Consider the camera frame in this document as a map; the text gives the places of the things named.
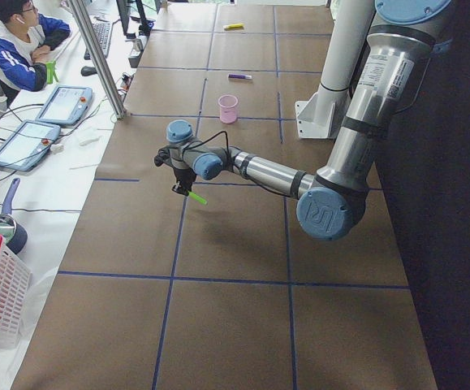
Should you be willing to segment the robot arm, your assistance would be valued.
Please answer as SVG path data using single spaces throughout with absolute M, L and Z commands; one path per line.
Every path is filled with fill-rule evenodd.
M 341 2 L 318 90 L 295 109 L 300 137 L 334 141 L 315 174 L 231 145 L 213 147 L 184 120 L 168 124 L 155 164 L 171 167 L 173 190 L 184 196 L 196 179 L 233 172 L 296 199 L 296 217 L 311 237 L 346 236 L 364 215 L 367 177 L 413 68 L 446 50 L 455 8 L 453 1 Z

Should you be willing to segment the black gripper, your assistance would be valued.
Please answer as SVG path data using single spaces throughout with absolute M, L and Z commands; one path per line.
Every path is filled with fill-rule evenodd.
M 173 168 L 175 175 L 175 185 L 172 187 L 173 192 L 191 192 L 192 186 L 196 180 L 196 173 L 191 168 L 178 169 Z

